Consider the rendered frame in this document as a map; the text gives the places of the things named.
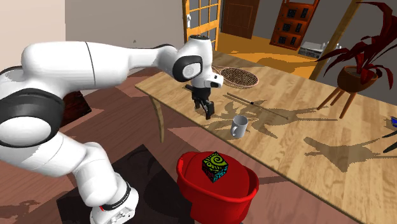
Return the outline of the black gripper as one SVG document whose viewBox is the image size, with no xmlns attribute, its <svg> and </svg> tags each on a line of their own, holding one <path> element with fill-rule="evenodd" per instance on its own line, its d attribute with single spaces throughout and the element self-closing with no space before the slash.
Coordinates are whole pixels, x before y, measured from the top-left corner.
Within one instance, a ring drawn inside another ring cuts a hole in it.
<svg viewBox="0 0 397 224">
<path fill-rule="evenodd" d="M 209 100 L 211 94 L 210 88 L 197 88 L 191 85 L 185 85 L 185 88 L 191 91 L 192 99 L 195 103 L 195 109 L 200 109 L 202 106 L 205 111 L 205 119 L 209 120 L 214 114 L 214 103 Z"/>
</svg>

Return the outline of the patterned green black cube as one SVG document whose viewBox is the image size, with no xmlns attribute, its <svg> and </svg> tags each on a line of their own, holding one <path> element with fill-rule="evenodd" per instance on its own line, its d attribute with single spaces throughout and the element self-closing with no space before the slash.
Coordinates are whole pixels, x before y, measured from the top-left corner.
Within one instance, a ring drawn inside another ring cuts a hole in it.
<svg viewBox="0 0 397 224">
<path fill-rule="evenodd" d="M 202 170 L 212 183 L 224 176 L 228 170 L 227 161 L 217 152 L 205 157 L 202 161 Z"/>
</svg>

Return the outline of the white mug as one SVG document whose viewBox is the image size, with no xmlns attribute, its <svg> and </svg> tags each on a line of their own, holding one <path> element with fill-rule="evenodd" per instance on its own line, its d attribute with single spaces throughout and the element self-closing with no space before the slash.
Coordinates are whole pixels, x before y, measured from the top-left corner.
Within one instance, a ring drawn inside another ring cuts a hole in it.
<svg viewBox="0 0 397 224">
<path fill-rule="evenodd" d="M 230 133 L 235 138 L 242 138 L 248 125 L 248 119 L 242 115 L 234 116 Z"/>
</svg>

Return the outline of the wooden table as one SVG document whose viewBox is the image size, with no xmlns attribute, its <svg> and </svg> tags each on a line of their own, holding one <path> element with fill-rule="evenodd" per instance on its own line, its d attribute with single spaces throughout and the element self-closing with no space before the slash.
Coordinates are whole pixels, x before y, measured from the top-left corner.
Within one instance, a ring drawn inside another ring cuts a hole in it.
<svg viewBox="0 0 397 224">
<path fill-rule="evenodd" d="M 214 136 L 272 169 L 334 208 L 365 224 L 397 224 L 397 142 L 387 124 L 397 106 L 358 95 L 343 118 L 344 101 L 317 109 L 332 87 L 294 74 L 215 52 L 215 66 L 237 67 L 259 78 L 251 88 L 224 85 L 210 99 L 215 113 L 205 119 L 190 91 L 165 73 L 137 88 L 155 109 L 167 106 Z M 286 120 L 227 95 L 230 92 L 289 117 Z M 234 116 L 248 125 L 242 138 L 231 135 Z"/>
</svg>

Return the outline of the orange glass-paned door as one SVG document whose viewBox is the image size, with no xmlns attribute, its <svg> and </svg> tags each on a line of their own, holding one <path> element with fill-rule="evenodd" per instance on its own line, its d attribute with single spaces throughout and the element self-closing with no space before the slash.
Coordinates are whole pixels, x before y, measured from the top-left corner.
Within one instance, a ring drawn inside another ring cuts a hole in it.
<svg viewBox="0 0 397 224">
<path fill-rule="evenodd" d="M 218 49 L 221 0 L 182 0 L 184 42 L 191 35 L 206 36 Z"/>
</svg>

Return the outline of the dark robot stand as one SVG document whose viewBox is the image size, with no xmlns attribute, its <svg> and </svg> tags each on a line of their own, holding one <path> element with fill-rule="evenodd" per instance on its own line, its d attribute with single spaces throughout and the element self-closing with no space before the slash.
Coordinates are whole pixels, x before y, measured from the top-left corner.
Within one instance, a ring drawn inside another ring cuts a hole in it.
<svg viewBox="0 0 397 224">
<path fill-rule="evenodd" d="M 125 224 L 195 224 L 192 204 L 145 146 L 114 162 L 113 168 L 139 193 L 135 216 Z M 62 224 L 90 224 L 91 209 L 76 188 L 59 198 L 57 207 Z"/>
</svg>

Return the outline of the dark green leaf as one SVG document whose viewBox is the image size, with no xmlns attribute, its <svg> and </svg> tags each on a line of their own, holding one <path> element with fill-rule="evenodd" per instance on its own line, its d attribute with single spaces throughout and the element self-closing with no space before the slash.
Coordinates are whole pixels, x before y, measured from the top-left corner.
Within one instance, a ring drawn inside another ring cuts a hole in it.
<svg viewBox="0 0 397 224">
<path fill-rule="evenodd" d="M 390 134 L 387 134 L 387 135 L 382 136 L 382 138 L 387 138 L 387 137 L 391 137 L 391 136 L 395 136 L 395 135 L 397 135 L 397 130 L 394 131 L 394 132 L 392 132 L 392 133 L 390 133 Z M 383 153 L 388 153 L 388 152 L 390 152 L 390 151 L 395 150 L 396 148 L 397 148 L 397 142 L 395 142 L 395 143 L 391 144 L 390 146 L 388 146 L 388 147 L 383 151 Z"/>
</svg>

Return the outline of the red plastic bucket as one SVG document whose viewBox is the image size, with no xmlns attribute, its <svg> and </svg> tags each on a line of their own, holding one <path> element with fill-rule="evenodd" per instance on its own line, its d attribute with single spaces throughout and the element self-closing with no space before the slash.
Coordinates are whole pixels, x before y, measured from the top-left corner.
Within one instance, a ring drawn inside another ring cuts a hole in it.
<svg viewBox="0 0 397 224">
<path fill-rule="evenodd" d="M 203 170 L 211 151 L 187 152 L 176 166 L 177 184 L 183 197 L 192 203 L 190 216 L 201 224 L 240 224 L 247 216 L 259 190 L 259 178 L 236 159 L 219 153 L 228 164 L 224 175 L 212 181 Z"/>
</svg>

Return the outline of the brown wooden door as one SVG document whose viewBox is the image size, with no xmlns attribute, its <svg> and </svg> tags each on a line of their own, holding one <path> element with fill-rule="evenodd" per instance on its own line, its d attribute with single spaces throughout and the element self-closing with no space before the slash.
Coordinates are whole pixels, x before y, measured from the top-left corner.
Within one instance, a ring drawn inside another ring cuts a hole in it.
<svg viewBox="0 0 397 224">
<path fill-rule="evenodd" d="M 251 39 L 260 0 L 225 0 L 221 31 Z"/>
</svg>

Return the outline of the red-leaved plant in brown pot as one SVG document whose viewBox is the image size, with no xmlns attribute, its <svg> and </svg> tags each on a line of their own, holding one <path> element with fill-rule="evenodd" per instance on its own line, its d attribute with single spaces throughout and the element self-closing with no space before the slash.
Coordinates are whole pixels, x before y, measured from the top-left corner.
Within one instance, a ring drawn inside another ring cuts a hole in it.
<svg viewBox="0 0 397 224">
<path fill-rule="evenodd" d="M 337 48 L 329 53 L 322 55 L 320 61 L 335 57 L 335 60 L 326 68 L 329 70 L 336 64 L 350 59 L 354 59 L 354 66 L 343 67 L 337 77 L 337 88 L 317 107 L 321 109 L 327 102 L 334 105 L 343 93 L 350 94 L 340 117 L 343 118 L 351 102 L 358 92 L 361 92 L 387 74 L 388 84 L 393 86 L 393 73 L 390 68 L 374 62 L 386 52 L 397 47 L 391 43 L 397 39 L 397 17 L 393 15 L 393 10 L 381 2 L 370 2 L 370 5 L 378 7 L 383 12 L 383 24 L 380 34 L 376 36 L 365 36 L 352 48 Z"/>
</svg>

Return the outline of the brown shelf cabinet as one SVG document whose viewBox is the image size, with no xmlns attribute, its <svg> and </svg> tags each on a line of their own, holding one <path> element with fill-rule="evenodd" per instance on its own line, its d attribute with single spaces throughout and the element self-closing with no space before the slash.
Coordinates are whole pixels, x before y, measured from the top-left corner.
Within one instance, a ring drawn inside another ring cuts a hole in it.
<svg viewBox="0 0 397 224">
<path fill-rule="evenodd" d="M 298 50 L 318 4 L 319 0 L 312 4 L 282 0 L 269 44 Z"/>
</svg>

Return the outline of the woven wicker tray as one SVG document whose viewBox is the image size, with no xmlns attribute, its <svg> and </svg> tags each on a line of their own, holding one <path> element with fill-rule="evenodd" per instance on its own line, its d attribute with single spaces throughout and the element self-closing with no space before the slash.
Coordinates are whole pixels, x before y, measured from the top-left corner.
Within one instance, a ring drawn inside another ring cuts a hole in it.
<svg viewBox="0 0 397 224">
<path fill-rule="evenodd" d="M 212 66 L 212 70 L 224 78 L 226 85 L 233 88 L 251 88 L 259 82 L 255 74 L 241 68 Z"/>
</svg>

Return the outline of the wooden post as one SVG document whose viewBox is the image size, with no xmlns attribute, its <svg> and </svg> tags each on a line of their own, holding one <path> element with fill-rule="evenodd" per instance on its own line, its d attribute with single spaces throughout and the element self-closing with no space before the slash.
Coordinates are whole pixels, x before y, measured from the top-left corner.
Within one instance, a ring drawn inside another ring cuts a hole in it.
<svg viewBox="0 0 397 224">
<path fill-rule="evenodd" d="M 359 8 L 358 2 L 362 2 L 362 0 L 351 0 L 348 8 L 346 9 L 344 16 L 342 17 L 341 21 L 339 22 L 333 36 L 330 39 L 327 47 L 324 50 L 324 54 L 330 53 L 332 50 L 335 49 L 337 43 L 340 41 L 340 38 L 344 34 L 345 30 L 347 29 L 348 25 L 350 24 L 353 16 L 356 14 L 356 11 Z M 326 64 L 325 60 L 319 61 L 311 75 L 309 76 L 310 80 L 316 80 L 319 76 L 321 70 L 323 69 L 324 65 Z"/>
</svg>

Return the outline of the dark red wooden box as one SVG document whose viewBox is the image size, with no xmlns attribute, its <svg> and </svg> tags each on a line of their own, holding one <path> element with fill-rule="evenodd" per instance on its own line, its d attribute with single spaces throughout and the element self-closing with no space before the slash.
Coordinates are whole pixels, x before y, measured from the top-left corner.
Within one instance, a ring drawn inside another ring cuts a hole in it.
<svg viewBox="0 0 397 224">
<path fill-rule="evenodd" d="M 71 92 L 63 98 L 65 108 L 61 127 L 89 114 L 92 109 L 80 91 Z"/>
</svg>

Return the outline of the thin wooden stick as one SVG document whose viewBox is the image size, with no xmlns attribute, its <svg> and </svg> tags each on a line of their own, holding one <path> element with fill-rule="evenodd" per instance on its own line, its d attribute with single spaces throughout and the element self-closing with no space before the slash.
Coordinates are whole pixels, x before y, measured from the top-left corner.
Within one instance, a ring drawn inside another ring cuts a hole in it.
<svg viewBox="0 0 397 224">
<path fill-rule="evenodd" d="M 258 108 L 264 109 L 265 111 L 268 111 L 268 112 L 270 112 L 270 113 L 273 113 L 273 114 L 275 114 L 275 115 L 277 115 L 277 116 L 280 116 L 280 117 L 282 117 L 282 118 L 284 118 L 284 119 L 286 119 L 286 120 L 289 120 L 289 117 L 284 116 L 284 115 L 281 115 L 281 114 L 279 114 L 279 113 L 276 113 L 275 111 L 272 111 L 271 109 L 264 108 L 263 106 L 260 106 L 259 104 L 256 104 L 256 103 L 254 103 L 253 101 L 249 101 L 249 100 L 247 100 L 247 99 L 245 99 L 245 98 L 239 97 L 239 96 L 237 96 L 237 95 L 235 95 L 235 94 L 232 94 L 232 93 L 230 93 L 230 92 L 227 92 L 226 94 L 229 95 L 229 96 L 231 96 L 231 97 L 234 97 L 234 98 L 236 98 L 236 99 L 238 99 L 238 100 L 240 100 L 240 101 L 249 103 L 250 105 L 254 105 L 254 106 L 258 107 Z"/>
</svg>

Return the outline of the grey white appliance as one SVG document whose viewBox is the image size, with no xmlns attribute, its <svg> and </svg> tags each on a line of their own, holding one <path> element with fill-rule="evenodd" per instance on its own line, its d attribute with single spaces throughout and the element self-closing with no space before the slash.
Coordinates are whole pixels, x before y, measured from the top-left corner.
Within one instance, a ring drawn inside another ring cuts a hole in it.
<svg viewBox="0 0 397 224">
<path fill-rule="evenodd" d="M 301 45 L 298 54 L 319 59 L 327 45 L 328 43 L 317 44 L 306 41 Z"/>
</svg>

